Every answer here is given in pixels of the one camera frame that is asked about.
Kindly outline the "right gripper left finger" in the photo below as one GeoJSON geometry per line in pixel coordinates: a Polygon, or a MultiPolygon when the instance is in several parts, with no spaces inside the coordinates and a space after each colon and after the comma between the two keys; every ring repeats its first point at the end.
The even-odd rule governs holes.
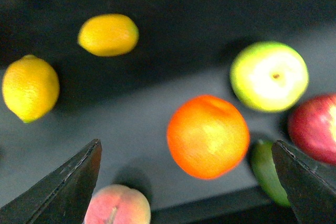
{"type": "Polygon", "coordinates": [[[83,223],[96,187],[102,146],[92,140],[1,208],[1,223],[83,223]]]}

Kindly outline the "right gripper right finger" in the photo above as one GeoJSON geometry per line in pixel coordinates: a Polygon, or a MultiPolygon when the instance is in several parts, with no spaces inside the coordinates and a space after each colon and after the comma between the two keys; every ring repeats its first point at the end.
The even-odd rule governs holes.
{"type": "Polygon", "coordinates": [[[284,141],[272,146],[280,183],[299,223],[335,223],[335,167],[284,141]]]}

